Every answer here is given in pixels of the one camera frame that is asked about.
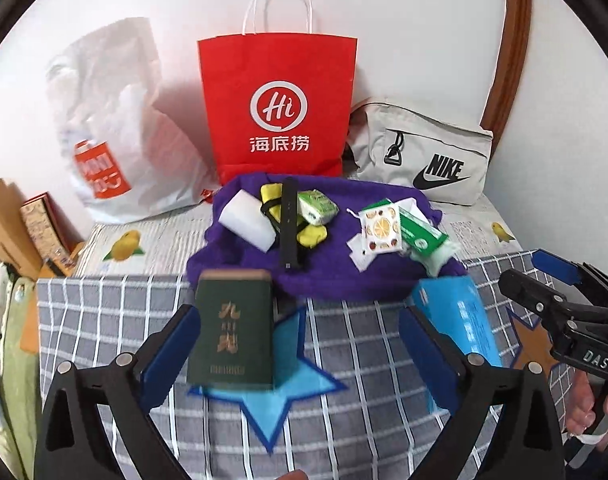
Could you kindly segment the purple fluffy towel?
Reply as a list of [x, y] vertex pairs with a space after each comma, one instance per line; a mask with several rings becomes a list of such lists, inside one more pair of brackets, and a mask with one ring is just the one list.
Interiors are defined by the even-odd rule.
[[415, 284], [426, 277], [421, 263], [395, 254], [377, 256], [365, 271], [360, 272], [349, 258], [347, 247], [349, 239], [358, 233], [358, 222], [344, 210], [359, 211], [385, 198], [393, 202], [414, 198], [433, 226], [439, 226], [443, 213], [416, 188], [298, 176], [296, 180], [301, 188], [325, 193], [343, 211], [332, 220], [328, 238], [320, 246], [305, 252], [303, 266], [297, 271], [288, 271], [281, 266], [278, 249], [262, 252], [219, 223], [223, 207], [239, 191], [256, 195], [264, 184], [283, 180], [282, 174], [255, 172], [242, 174], [220, 188], [214, 198], [213, 223], [205, 232], [206, 245], [187, 262], [185, 275], [192, 287], [197, 286], [201, 273], [207, 269], [265, 269], [271, 273], [277, 289], [287, 296], [335, 302], [393, 302], [406, 299]]

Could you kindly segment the light green tissue pack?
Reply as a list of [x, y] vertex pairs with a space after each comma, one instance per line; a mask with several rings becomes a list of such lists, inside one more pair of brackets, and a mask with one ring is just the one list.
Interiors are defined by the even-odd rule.
[[339, 213], [336, 203], [318, 190], [298, 192], [297, 208], [312, 226], [325, 226]]

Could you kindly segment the blue tissue pack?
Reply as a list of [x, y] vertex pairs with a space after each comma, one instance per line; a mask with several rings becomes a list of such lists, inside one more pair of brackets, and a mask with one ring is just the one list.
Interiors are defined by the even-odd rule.
[[490, 321], [469, 275], [421, 280], [411, 299], [435, 330], [453, 339], [464, 354], [477, 353], [490, 365], [502, 366]]

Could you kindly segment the dark green tea box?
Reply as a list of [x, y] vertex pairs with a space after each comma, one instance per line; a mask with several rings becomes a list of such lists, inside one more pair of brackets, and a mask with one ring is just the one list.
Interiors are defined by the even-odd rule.
[[204, 271], [194, 306], [200, 336], [191, 351], [187, 381], [221, 390], [268, 390], [273, 386], [272, 278], [266, 270]]

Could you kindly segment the green wet wipes pack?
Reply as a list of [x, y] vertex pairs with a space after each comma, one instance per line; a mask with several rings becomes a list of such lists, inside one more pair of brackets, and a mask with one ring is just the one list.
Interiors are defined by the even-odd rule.
[[448, 238], [431, 223], [417, 218], [404, 208], [399, 208], [399, 223], [403, 240], [422, 257], [432, 255]]

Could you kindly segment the wooden headboard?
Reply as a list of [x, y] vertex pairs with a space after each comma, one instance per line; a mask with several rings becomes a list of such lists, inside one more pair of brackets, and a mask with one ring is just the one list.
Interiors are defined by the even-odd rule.
[[20, 214], [23, 202], [18, 187], [0, 179], [0, 262], [12, 264], [20, 275], [35, 281], [42, 259]]

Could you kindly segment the beige Nike waist bag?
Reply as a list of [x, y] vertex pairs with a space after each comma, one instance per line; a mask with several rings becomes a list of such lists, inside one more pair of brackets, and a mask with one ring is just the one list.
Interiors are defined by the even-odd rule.
[[483, 193], [493, 133], [370, 99], [351, 112], [347, 146], [358, 180], [409, 186], [432, 202], [472, 206]]

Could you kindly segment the white Miniso plastic bag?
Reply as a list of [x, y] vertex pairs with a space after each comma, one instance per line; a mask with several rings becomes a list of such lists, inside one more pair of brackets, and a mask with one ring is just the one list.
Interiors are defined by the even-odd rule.
[[96, 223], [126, 224], [193, 206], [218, 186], [189, 136], [156, 107], [161, 80], [146, 18], [90, 32], [49, 65], [58, 149]]

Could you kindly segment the red Haidilao paper bag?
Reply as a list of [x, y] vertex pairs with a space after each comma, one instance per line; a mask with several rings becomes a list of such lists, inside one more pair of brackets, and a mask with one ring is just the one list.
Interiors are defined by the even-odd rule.
[[253, 172], [341, 174], [356, 39], [242, 30], [197, 51], [220, 183]]

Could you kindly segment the brown wooden door frame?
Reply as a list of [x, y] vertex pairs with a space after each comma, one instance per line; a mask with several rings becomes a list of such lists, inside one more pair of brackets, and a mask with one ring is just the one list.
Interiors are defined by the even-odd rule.
[[532, 20], [532, 0], [506, 0], [505, 4], [495, 76], [481, 119], [481, 127], [493, 133], [490, 154], [498, 148], [517, 96]]

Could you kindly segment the white melamine sponge block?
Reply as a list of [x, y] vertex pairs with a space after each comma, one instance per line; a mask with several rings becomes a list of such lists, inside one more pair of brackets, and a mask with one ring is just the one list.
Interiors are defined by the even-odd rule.
[[223, 207], [218, 222], [261, 252], [268, 252], [277, 234], [261, 206], [258, 198], [240, 190]]

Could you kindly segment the orange print tissue pack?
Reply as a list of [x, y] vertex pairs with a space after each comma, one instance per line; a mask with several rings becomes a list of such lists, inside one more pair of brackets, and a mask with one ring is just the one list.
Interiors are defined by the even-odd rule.
[[390, 254], [403, 248], [399, 223], [399, 208], [392, 200], [363, 208], [358, 214], [363, 250], [367, 255]]

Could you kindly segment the white knitted cloth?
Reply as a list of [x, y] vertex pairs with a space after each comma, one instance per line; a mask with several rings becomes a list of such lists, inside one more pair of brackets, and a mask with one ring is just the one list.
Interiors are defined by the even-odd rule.
[[430, 278], [437, 278], [443, 266], [457, 255], [460, 250], [460, 245], [452, 240], [446, 240], [441, 246], [436, 248], [431, 255], [421, 256], [415, 249], [409, 252], [409, 258], [415, 262], [421, 263], [426, 274]]

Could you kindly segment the white mesh drawstring pouch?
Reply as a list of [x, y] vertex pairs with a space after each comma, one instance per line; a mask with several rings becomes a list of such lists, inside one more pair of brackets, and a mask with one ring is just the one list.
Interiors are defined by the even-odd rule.
[[359, 272], [365, 271], [378, 255], [395, 252], [407, 255], [410, 252], [410, 246], [401, 234], [402, 209], [423, 221], [427, 220], [413, 197], [398, 202], [385, 198], [363, 208], [358, 214], [351, 212], [359, 220], [360, 231], [346, 245], [351, 249], [351, 260]]

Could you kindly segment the grey checkered blanket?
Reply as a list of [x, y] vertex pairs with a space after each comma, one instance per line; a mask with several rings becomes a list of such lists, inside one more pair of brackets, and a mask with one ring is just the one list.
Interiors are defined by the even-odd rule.
[[[36, 287], [40, 387], [58, 364], [80, 368], [133, 352], [193, 298], [177, 275], [42, 278]], [[403, 479], [448, 415], [433, 408], [398, 333], [400, 305], [304, 299], [287, 323], [304, 382], [270, 393], [287, 407], [267, 450], [238, 404], [198, 396], [179, 377], [151, 413], [194, 479], [272, 479], [300, 469], [313, 479]]]

